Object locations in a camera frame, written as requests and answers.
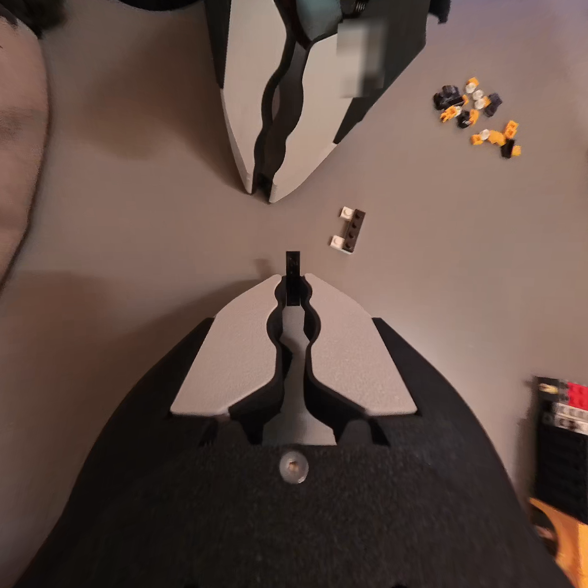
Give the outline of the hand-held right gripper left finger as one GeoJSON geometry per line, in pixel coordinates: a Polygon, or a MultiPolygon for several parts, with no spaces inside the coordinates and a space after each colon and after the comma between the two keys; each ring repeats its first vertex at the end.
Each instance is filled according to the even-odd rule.
{"type": "Polygon", "coordinates": [[[281,284],[282,276],[272,275],[214,316],[172,402],[173,415],[228,418],[231,408],[271,382],[277,348],[268,326],[281,284]]]}

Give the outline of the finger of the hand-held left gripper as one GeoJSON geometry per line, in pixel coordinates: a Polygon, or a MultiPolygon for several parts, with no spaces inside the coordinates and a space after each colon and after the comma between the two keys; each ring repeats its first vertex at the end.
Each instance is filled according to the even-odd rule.
{"type": "Polygon", "coordinates": [[[280,1],[224,1],[219,6],[224,122],[243,188],[254,193],[255,146],[263,96],[282,61],[287,28],[280,1]]]}
{"type": "Polygon", "coordinates": [[[277,84],[276,106],[263,146],[260,172],[273,183],[268,203],[294,192],[334,150],[334,137],[352,98],[343,91],[344,66],[337,56],[337,34],[320,37],[293,54],[277,84]]]}

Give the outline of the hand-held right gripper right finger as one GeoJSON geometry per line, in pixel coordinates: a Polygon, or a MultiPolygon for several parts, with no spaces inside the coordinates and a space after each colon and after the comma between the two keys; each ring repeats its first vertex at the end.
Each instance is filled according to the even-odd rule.
{"type": "Polygon", "coordinates": [[[367,417],[414,415],[415,401],[371,315],[316,275],[305,274],[304,283],[312,382],[367,417]]]}

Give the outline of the beige sweatshirt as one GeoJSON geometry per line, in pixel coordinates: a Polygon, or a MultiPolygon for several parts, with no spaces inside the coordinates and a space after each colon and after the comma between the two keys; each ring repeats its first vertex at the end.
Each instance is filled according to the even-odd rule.
{"type": "Polygon", "coordinates": [[[48,124],[40,42],[12,14],[1,15],[1,282],[28,230],[48,124]]]}

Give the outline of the pile of loose lego parts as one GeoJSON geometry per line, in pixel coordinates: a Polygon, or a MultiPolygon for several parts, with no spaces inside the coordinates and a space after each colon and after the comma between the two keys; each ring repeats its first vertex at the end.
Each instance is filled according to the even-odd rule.
{"type": "Polygon", "coordinates": [[[472,131],[469,136],[471,146],[492,145],[506,160],[521,156],[517,120],[508,119],[500,128],[488,127],[502,107],[503,99],[497,92],[484,91],[478,77],[467,78],[461,86],[442,85],[431,101],[440,123],[453,122],[458,129],[472,131]]]}

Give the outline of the orange and black lego car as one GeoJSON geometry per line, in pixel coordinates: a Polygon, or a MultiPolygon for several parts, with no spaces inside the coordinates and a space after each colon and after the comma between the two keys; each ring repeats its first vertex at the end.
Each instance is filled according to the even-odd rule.
{"type": "Polygon", "coordinates": [[[573,587],[587,587],[587,386],[535,376],[531,521],[573,587]]]}

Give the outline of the black and white lego assembly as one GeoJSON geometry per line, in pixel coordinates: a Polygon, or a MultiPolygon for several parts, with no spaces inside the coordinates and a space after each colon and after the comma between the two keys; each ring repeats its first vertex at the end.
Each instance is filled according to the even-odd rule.
{"type": "Polygon", "coordinates": [[[366,218],[366,213],[360,209],[353,209],[343,206],[339,217],[345,221],[344,234],[331,237],[329,246],[332,249],[344,254],[353,254],[356,249],[357,240],[366,218]]]}

